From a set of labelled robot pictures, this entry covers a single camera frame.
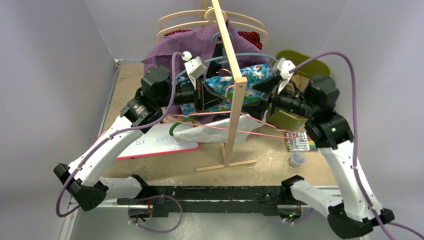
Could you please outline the brass hanger hook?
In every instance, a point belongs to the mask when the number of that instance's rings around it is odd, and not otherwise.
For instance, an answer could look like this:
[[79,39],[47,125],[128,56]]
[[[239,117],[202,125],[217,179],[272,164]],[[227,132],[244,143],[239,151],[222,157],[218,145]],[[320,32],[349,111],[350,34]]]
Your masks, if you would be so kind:
[[230,76],[232,75],[232,72],[231,72],[230,70],[228,70],[228,69],[225,69],[225,68],[219,69],[219,70],[216,72],[216,74],[217,74],[217,75],[220,75],[220,74],[221,74],[221,72],[226,72],[226,73],[228,73]]

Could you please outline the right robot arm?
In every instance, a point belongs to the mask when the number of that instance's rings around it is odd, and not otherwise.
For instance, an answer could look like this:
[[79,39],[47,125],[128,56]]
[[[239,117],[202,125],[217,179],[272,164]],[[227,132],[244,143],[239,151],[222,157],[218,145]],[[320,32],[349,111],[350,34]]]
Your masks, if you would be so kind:
[[364,172],[354,157],[354,134],[348,121],[335,111],[339,89],[326,75],[314,75],[302,93],[284,89],[276,92],[279,78],[273,76],[255,84],[260,99],[245,103],[242,111],[260,119],[267,109],[282,109],[306,118],[307,135],[325,157],[338,184],[340,197],[331,197],[303,177],[295,175],[281,183],[280,196],[288,204],[303,202],[322,214],[341,239],[366,236],[379,223],[394,220],[394,213],[382,207],[366,182],[358,184]]

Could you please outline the white garment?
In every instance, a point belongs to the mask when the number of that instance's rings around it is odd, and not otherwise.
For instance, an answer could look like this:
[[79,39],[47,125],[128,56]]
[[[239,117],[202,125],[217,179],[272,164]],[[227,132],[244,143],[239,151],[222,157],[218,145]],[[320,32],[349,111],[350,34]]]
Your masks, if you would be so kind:
[[[230,119],[214,121],[205,126],[191,127],[186,130],[173,132],[173,138],[178,144],[188,143],[227,143],[228,131],[217,128],[228,128]],[[252,132],[264,125],[263,121],[256,121],[248,116],[240,115],[238,130]]]

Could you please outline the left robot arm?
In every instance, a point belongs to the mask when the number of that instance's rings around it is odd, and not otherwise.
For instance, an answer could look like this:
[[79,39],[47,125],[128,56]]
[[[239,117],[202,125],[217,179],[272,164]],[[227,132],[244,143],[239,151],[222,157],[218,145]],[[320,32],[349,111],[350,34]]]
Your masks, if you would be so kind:
[[194,104],[202,110],[226,101],[203,79],[199,79],[197,89],[190,83],[177,85],[168,68],[151,67],[141,79],[135,97],[120,111],[112,126],[81,157],[70,164],[60,163],[53,170],[82,210],[93,210],[109,199],[131,199],[138,205],[148,201],[147,184],[140,176],[102,175],[130,144],[162,121],[162,108],[171,99],[176,105]]

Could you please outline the blue floral garment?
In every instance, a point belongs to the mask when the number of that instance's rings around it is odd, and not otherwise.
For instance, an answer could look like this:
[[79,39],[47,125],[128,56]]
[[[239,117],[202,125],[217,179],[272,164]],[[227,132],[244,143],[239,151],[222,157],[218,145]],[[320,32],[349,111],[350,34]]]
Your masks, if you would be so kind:
[[[260,99],[262,92],[254,90],[252,87],[255,84],[261,83],[266,79],[272,77],[272,71],[268,64],[257,64],[242,68],[240,70],[243,77],[247,78],[247,87],[245,90],[245,97],[243,103],[252,103]],[[228,87],[233,85],[234,80],[232,76],[214,76],[207,78],[205,82],[214,90],[216,90],[221,96],[225,97],[225,93]],[[190,80],[187,77],[180,76],[177,78],[177,83],[188,83],[191,84]],[[203,112],[221,112],[221,111],[230,111],[232,103],[229,101],[232,98],[233,88],[228,90],[227,102],[214,105],[213,107],[204,110]],[[193,103],[187,103],[180,105],[180,109],[183,115],[190,115],[197,112],[202,112],[200,110],[195,110]]]

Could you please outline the red-edged whiteboard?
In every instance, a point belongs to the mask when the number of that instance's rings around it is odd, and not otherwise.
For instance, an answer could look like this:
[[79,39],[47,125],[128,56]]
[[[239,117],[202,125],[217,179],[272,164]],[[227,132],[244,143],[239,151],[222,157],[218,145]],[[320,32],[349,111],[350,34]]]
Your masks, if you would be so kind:
[[131,143],[120,155],[118,160],[164,155],[178,152],[193,151],[199,148],[199,143],[177,143],[169,134],[174,124],[160,123],[153,126],[146,134]]

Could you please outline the marker pen box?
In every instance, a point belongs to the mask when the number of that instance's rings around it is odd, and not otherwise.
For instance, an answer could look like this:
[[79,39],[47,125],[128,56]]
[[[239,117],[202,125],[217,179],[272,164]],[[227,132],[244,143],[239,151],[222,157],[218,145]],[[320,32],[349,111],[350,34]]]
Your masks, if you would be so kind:
[[286,132],[285,145],[288,152],[317,152],[315,142],[305,131]]

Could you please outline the grey-blue plastic hanger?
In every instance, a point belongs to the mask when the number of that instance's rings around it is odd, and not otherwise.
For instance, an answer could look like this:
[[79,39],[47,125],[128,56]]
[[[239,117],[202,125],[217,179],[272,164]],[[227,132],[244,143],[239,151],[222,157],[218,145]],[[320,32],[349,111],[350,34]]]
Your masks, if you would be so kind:
[[[211,42],[214,43],[216,38],[219,37],[221,34],[219,32],[217,32],[216,34],[214,34],[211,38]],[[229,60],[228,60],[228,56],[226,55],[225,49],[222,50],[224,53],[221,56],[216,56],[210,59],[205,60],[205,63],[210,63],[210,62],[215,62],[216,64],[219,65],[224,65],[227,64],[229,65]],[[265,54],[265,53],[258,53],[258,52],[241,52],[241,53],[235,53],[235,56],[238,57],[264,57],[268,59],[268,64],[271,64],[272,61],[276,62],[277,59],[269,54]]]

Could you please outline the wooden hanger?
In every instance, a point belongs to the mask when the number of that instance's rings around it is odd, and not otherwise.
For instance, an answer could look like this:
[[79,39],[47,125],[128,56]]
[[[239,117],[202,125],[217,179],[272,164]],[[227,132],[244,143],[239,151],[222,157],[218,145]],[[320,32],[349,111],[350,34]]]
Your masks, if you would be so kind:
[[[179,33],[181,30],[193,30],[195,28],[205,27],[216,24],[216,20],[199,20],[199,21],[190,21],[186,23],[180,23],[173,26],[169,26],[164,28],[163,30],[158,30],[158,33],[156,35],[156,41],[158,42],[165,36],[169,36],[171,34]],[[245,22],[238,22],[238,21],[231,21],[231,24],[242,31],[246,32],[257,32],[260,35],[260,41],[262,45],[266,45],[268,41],[270,40],[270,36],[268,32],[265,30],[265,28],[260,28],[257,24],[249,24]]]
[[[163,30],[163,23],[171,20],[171,19],[175,19],[175,18],[179,18],[179,17],[186,17],[189,15],[199,15],[200,17],[206,17],[208,14],[210,14],[211,12],[213,12],[214,10],[212,8],[208,8],[208,9],[194,9],[194,10],[185,10],[185,11],[180,11],[180,12],[175,12],[166,16],[161,17],[158,21],[157,21],[157,27],[159,30]],[[241,14],[241,13],[237,13],[237,12],[232,12],[232,11],[222,11],[222,14],[225,17],[234,17],[237,19],[241,19],[241,20],[245,20],[254,24],[257,24],[260,28],[264,29],[265,26],[264,24],[257,20],[256,18],[252,18],[250,16]]]

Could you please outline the green plastic hanger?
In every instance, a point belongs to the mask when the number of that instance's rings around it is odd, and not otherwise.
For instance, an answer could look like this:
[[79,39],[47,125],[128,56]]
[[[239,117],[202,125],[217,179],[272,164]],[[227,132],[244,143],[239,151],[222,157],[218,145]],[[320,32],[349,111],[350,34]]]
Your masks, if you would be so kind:
[[[230,113],[231,113],[231,110],[229,110],[229,111],[218,111],[218,112],[199,111],[199,112],[195,112],[195,113],[192,113],[192,114],[189,114],[189,115],[184,115],[183,113],[181,113],[181,115],[185,116],[185,118],[181,121],[176,121],[173,124],[173,126],[170,128],[169,134],[171,136],[173,136],[175,128],[177,128],[177,126],[179,126],[179,125],[182,125],[182,124],[190,125],[193,121],[197,121],[201,125],[206,125],[206,124],[209,124],[209,123],[212,123],[212,122],[227,119],[227,118],[230,117]],[[250,116],[249,114],[243,112],[243,106],[242,106],[242,110],[241,110],[240,115],[247,116],[247,117],[252,118],[252,119],[254,119],[258,122],[264,122],[265,123],[266,112],[263,116],[263,119],[259,120],[257,118]]]

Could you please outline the red polka dot garment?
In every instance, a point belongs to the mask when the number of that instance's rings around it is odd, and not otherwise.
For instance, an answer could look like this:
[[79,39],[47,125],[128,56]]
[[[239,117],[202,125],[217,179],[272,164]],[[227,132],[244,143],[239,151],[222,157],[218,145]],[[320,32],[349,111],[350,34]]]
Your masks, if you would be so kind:
[[241,37],[249,41],[251,44],[256,46],[259,50],[262,50],[263,44],[261,42],[261,37],[258,32],[255,31],[238,31],[237,32]]

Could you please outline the tan pleated skirt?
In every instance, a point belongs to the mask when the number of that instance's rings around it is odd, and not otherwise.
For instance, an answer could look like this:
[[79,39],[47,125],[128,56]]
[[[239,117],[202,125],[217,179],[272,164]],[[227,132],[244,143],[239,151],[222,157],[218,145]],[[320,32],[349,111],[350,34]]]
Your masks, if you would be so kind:
[[306,88],[309,85],[310,79],[298,74],[294,74],[291,79],[291,81],[294,82],[294,84],[296,85],[296,87],[301,91],[304,92],[306,90]]

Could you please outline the purple garment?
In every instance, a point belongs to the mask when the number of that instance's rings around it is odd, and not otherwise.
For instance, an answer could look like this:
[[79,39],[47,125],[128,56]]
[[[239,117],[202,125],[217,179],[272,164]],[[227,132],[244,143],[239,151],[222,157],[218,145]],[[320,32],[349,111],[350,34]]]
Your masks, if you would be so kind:
[[[228,33],[231,34],[231,43],[236,54],[238,53],[263,53],[254,44],[238,34],[238,31],[229,21],[226,22]],[[193,57],[199,56],[202,60],[223,56],[223,46],[217,46],[217,39],[212,41],[215,34],[220,33],[218,24],[197,28],[187,32],[174,33],[162,38],[141,61],[144,64],[143,74],[146,75],[150,68],[164,66],[172,70],[172,55],[174,52],[188,51]],[[266,64],[269,58],[265,56],[237,56],[239,67],[245,68],[252,65]],[[175,60],[175,72],[179,74],[185,70],[184,61],[180,56]]]

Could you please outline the rear wooden hanger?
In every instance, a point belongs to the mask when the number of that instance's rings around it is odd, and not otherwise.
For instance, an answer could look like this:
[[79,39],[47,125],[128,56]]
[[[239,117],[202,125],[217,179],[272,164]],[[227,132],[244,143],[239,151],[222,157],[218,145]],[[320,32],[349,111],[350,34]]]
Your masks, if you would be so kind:
[[[175,18],[179,18],[179,17],[186,17],[189,15],[199,15],[200,17],[206,17],[208,14],[210,14],[211,12],[213,12],[214,10],[212,8],[208,8],[208,9],[194,9],[194,10],[185,10],[185,11],[180,11],[180,12],[175,12],[166,16],[161,17],[158,21],[157,21],[157,27],[159,30],[163,30],[163,23],[171,20],[171,19],[175,19]],[[241,20],[245,20],[254,24],[257,24],[260,28],[264,29],[265,26],[264,24],[257,20],[256,18],[252,18],[250,16],[241,14],[241,13],[237,13],[237,12],[232,12],[232,11],[222,11],[222,14],[225,17],[234,17],[237,19],[241,19]]]

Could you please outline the small clear plastic cup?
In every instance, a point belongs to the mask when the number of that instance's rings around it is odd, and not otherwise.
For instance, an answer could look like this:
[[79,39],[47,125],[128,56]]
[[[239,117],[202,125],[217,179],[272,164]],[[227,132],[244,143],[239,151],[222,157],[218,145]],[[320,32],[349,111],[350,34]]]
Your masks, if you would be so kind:
[[303,152],[293,152],[288,159],[288,163],[293,168],[298,168],[305,162],[305,154]]

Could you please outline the front wooden hanger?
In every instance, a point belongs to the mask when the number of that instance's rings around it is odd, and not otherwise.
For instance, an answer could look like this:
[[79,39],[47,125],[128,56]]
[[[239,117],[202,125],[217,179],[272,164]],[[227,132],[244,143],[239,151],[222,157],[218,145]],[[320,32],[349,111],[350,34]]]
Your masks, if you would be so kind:
[[[216,20],[199,20],[199,21],[190,21],[186,23],[180,23],[173,26],[169,26],[164,28],[163,30],[158,30],[158,33],[156,35],[156,41],[158,42],[165,36],[169,36],[171,34],[179,33],[181,30],[193,30],[195,28],[205,27],[216,24]],[[268,41],[270,40],[270,36],[268,32],[265,30],[265,28],[260,28],[257,24],[249,24],[245,22],[238,22],[238,21],[231,21],[231,24],[242,31],[246,32],[257,32],[260,35],[260,41],[262,45],[266,45]]]

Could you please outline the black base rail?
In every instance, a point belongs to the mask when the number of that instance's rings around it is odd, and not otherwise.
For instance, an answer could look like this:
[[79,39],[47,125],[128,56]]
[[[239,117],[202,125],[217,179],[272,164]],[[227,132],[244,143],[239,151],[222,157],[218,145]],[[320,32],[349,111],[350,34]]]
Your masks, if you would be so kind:
[[133,199],[119,198],[118,205],[148,206],[153,217],[170,213],[262,214],[298,219],[304,203],[289,197],[278,185],[262,186],[145,186]]

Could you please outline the wooden clothes rack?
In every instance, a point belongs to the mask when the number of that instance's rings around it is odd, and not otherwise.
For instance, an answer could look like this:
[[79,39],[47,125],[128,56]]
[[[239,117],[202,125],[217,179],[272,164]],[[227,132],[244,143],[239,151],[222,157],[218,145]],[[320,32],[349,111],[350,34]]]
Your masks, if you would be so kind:
[[240,67],[235,56],[234,47],[232,44],[232,40],[230,38],[230,34],[228,32],[228,28],[226,25],[226,20],[223,15],[223,10],[220,6],[219,0],[211,0],[211,8],[213,9],[216,23],[219,26],[219,31],[221,35],[221,40],[223,42],[226,55],[229,60],[229,67],[232,73],[232,78],[234,80],[233,87],[233,95],[231,101],[231,109],[230,109],[230,117],[229,117],[229,125],[228,125],[228,137],[227,143],[221,144],[222,156],[223,156],[223,164],[205,166],[196,168],[195,171],[204,172],[211,170],[219,170],[229,167],[238,167],[238,166],[248,166],[254,165],[257,163],[255,159],[252,160],[244,160],[244,161],[236,161],[232,162],[232,153],[235,145],[235,140],[238,132],[239,118],[242,112],[242,106],[244,102],[246,87],[247,87],[247,78],[243,77],[240,71]]

